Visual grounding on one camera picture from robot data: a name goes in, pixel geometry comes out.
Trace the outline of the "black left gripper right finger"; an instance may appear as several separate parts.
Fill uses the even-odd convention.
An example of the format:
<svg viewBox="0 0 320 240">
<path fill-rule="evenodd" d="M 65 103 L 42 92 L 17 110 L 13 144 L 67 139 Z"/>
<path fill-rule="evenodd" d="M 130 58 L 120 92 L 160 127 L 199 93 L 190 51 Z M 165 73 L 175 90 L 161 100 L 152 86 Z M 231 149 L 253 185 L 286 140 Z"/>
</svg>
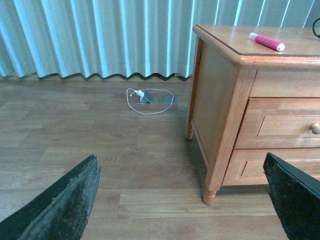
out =
<svg viewBox="0 0 320 240">
<path fill-rule="evenodd" d="M 267 153 L 263 164 L 270 199 L 290 240 L 320 238 L 320 181 L 278 156 Z"/>
</svg>

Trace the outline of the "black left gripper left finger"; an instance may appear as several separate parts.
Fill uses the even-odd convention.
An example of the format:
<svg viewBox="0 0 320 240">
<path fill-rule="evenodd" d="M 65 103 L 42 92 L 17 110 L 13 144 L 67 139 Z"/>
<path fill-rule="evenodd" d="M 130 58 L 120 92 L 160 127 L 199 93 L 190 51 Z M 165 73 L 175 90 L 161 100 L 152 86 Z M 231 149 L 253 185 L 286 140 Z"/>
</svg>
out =
<svg viewBox="0 0 320 240">
<path fill-rule="evenodd" d="M 2 240 L 79 240 L 96 199 L 101 174 L 88 156 L 24 207 L 1 221 Z"/>
</svg>

